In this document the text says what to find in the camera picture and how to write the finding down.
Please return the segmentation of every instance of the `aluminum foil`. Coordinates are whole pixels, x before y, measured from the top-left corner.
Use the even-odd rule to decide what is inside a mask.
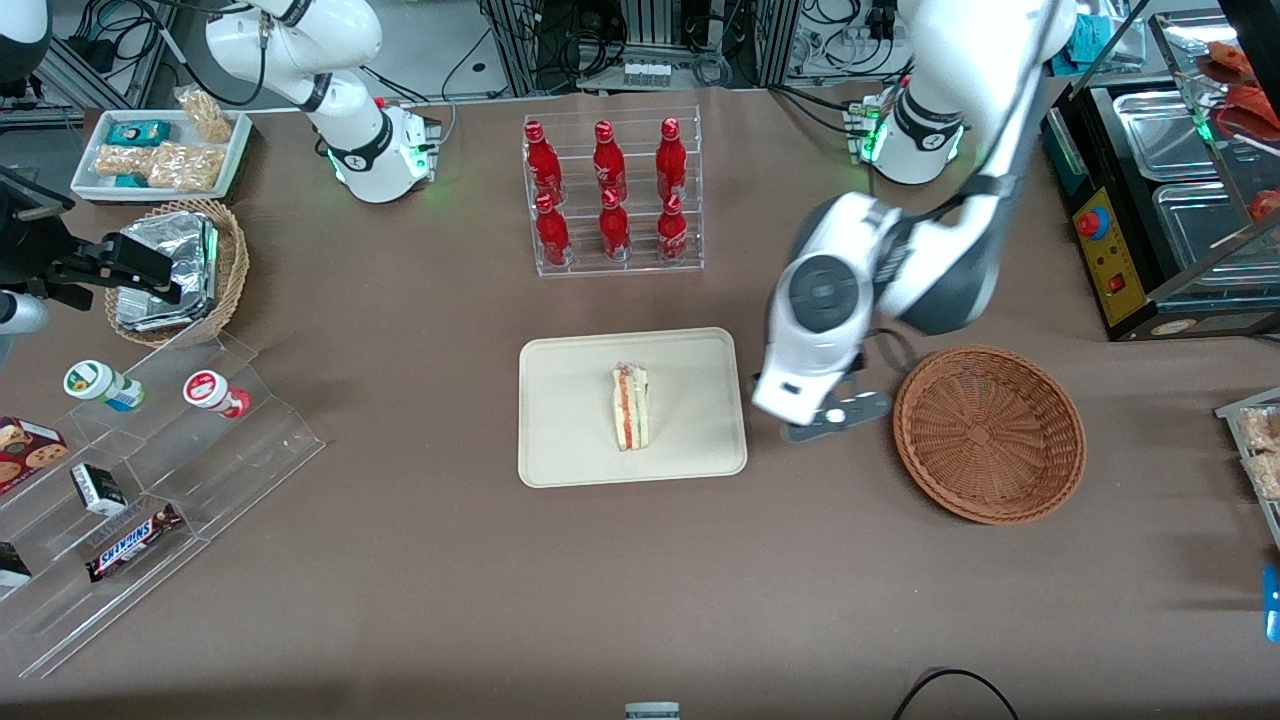
[[[142,218],[122,233],[173,259],[172,279],[182,288],[177,304],[141,290],[120,288],[115,319],[131,332],[189,325],[214,309],[218,284],[218,227],[204,213]]]

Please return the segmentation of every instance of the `wicker basket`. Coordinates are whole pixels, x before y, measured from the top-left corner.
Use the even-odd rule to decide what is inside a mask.
[[[161,331],[147,331],[142,333],[129,332],[115,322],[115,304],[120,296],[115,288],[106,291],[106,322],[120,337],[131,340],[148,347],[160,347],[184,329],[189,329],[186,337],[195,342],[216,336],[227,327],[236,306],[239,305],[241,292],[244,290],[244,277],[248,274],[248,246],[244,243],[244,233],[236,222],[236,215],[225,205],[216,200],[178,200],[166,202],[150,213],[147,218],[164,215],[166,213],[204,213],[209,215],[218,227],[218,304],[212,311],[192,327],[165,328]]]
[[[980,345],[938,352],[902,383],[893,439],[915,482],[970,520],[1039,520],[1084,474],[1071,398],[1025,357]]]

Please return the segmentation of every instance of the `snickers bar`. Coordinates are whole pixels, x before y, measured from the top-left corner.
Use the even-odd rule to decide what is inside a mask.
[[[91,583],[96,583],[102,578],[106,578],[114,573],[120,566],[125,565],[129,560],[133,560],[150,544],[160,539],[160,536],[165,534],[170,528],[177,528],[183,523],[178,512],[174,511],[173,505],[165,505],[164,510],[157,511],[155,515],[146,519],[145,523],[133,529],[129,534],[120,538],[119,542],[106,548],[102,555],[99,555],[95,560],[90,560],[84,564],[88,570],[88,579]]]
[[[31,570],[18,557],[13,543],[0,542],[0,585],[6,588],[20,588],[31,579]]]
[[[72,479],[76,480],[76,492],[79,493],[84,510],[90,512],[110,518],[129,505],[111,473],[101,468],[81,462],[72,468]]]

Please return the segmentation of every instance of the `red knob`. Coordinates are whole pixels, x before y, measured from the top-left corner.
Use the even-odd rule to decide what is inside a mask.
[[[1075,232],[1084,237],[1094,237],[1102,229],[1102,218],[1097,213],[1088,211],[1075,222]]]

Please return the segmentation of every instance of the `beige tray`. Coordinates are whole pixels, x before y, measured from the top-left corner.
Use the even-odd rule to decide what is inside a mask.
[[[613,366],[649,369],[649,447],[621,452]],[[746,432],[721,328],[535,340],[520,351],[520,479],[534,488],[733,475]]]

